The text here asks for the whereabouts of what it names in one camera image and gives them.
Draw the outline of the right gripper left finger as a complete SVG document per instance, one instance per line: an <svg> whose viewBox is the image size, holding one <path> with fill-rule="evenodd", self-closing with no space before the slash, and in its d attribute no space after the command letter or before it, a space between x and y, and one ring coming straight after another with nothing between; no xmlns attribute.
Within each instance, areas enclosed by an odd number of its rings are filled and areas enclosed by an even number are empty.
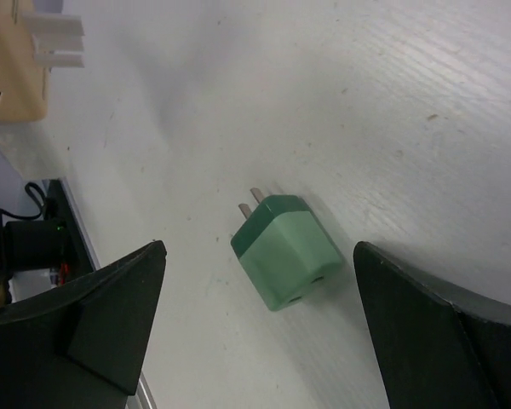
<svg viewBox="0 0 511 409"><path fill-rule="evenodd" d="M164 280L153 241L0 308L0 408L124 408L135 395Z"/></svg>

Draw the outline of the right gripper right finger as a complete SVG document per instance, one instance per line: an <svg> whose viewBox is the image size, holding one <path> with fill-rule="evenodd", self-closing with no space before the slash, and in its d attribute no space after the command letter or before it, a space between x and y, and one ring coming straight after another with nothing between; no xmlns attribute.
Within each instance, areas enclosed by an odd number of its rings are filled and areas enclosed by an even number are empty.
<svg viewBox="0 0 511 409"><path fill-rule="evenodd" d="M392 408L511 408L511 305L353 250L357 285Z"/></svg>

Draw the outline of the green charger plug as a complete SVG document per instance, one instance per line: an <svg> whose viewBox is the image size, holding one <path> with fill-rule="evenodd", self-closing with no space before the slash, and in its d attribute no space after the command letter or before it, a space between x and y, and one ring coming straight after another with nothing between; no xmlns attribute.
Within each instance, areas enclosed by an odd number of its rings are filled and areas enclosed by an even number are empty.
<svg viewBox="0 0 511 409"><path fill-rule="evenodd" d="M250 192L256 207L238 206L244 223L230 245L267 309L276 312L340 272L345 259L303 198L264 195L257 187Z"/></svg>

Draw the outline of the tan cube socket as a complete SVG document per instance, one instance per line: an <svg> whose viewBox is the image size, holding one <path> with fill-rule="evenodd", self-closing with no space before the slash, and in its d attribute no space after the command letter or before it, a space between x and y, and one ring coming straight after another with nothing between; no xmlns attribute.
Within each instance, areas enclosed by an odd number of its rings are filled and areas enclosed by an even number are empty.
<svg viewBox="0 0 511 409"><path fill-rule="evenodd" d="M80 16L0 1L0 124L36 122L48 112L53 68L82 68Z"/></svg>

